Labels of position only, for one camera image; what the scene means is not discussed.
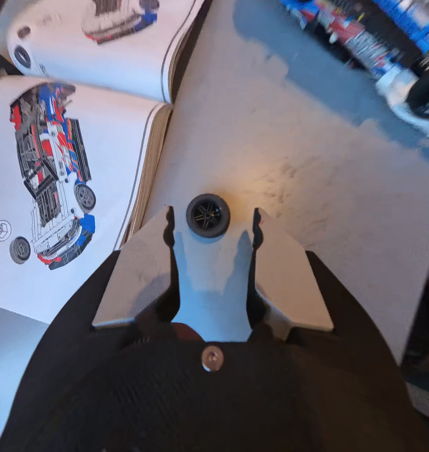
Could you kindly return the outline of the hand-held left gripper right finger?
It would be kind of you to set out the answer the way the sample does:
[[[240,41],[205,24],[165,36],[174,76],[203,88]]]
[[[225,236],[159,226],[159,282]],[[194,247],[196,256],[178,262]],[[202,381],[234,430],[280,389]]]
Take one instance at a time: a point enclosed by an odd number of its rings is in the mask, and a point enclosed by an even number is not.
[[[292,329],[334,330],[304,247],[264,209],[255,208],[252,255],[247,285],[251,329],[262,325],[277,340]]]

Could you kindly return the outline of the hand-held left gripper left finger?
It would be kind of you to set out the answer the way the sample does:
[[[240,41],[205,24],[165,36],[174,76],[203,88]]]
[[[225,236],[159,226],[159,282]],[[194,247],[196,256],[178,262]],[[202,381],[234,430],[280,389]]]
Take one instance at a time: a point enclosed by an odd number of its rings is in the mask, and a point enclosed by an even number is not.
[[[121,247],[93,327],[120,327],[151,316],[171,322],[180,308],[175,216],[164,207]]]

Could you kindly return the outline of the black toy car wheel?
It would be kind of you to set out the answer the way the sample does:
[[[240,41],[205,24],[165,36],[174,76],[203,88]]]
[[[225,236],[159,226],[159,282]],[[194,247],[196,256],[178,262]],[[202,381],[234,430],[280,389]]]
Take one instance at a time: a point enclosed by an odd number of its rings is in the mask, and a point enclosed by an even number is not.
[[[193,198],[186,210],[189,229],[203,239],[217,239],[224,235],[231,214],[226,201],[215,194],[201,194]]]

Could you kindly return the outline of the brick-built toy car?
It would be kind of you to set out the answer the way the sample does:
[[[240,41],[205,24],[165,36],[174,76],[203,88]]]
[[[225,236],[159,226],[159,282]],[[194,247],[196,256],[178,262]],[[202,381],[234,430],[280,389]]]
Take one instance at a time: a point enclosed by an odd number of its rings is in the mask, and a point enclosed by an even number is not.
[[[279,1],[300,28],[367,72],[392,112],[429,138],[429,1]]]

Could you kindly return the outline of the white instruction booklet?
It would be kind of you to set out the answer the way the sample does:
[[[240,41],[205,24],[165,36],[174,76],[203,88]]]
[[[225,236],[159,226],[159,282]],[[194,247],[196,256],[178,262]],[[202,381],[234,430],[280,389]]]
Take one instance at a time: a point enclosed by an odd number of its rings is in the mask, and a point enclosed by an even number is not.
[[[0,76],[0,308],[50,324],[140,227],[206,1],[37,1]]]

